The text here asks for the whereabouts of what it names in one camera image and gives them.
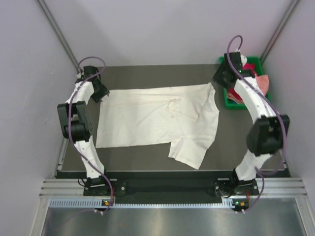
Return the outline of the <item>white t shirt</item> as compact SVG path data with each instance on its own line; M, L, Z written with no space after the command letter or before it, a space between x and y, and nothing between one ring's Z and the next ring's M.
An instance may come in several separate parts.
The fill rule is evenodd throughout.
M219 110L211 83L117 89L100 104L97 148L170 144L170 158L199 169L215 140Z

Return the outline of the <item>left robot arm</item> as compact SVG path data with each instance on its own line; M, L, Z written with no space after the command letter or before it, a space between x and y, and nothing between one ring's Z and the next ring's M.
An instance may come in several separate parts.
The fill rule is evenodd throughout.
M101 195L108 194L112 184L104 177L106 169L96 152L93 125L88 120L86 107L90 100L99 103L108 95L109 90L101 82L98 68L85 66L77 74L71 97L57 106L62 134L78 152L86 168L87 180L84 182L84 187L95 188Z

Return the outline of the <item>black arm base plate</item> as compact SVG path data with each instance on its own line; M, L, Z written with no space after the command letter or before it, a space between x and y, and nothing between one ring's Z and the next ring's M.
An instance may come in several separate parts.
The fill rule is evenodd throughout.
M124 179L112 182L114 196L128 196L136 193L162 192L205 192L210 195L232 195L227 181L212 179Z

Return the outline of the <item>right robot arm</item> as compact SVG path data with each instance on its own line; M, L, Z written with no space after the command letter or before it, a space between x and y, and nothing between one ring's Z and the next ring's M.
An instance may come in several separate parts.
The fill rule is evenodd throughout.
M284 147L290 119L278 115L258 86L255 74L244 69L240 52L224 54L213 76L214 82L225 89L234 89L243 100L253 125L246 136L247 152L242 162L232 171L229 180L215 184L218 194L224 197L240 195L254 186L254 179L262 165Z

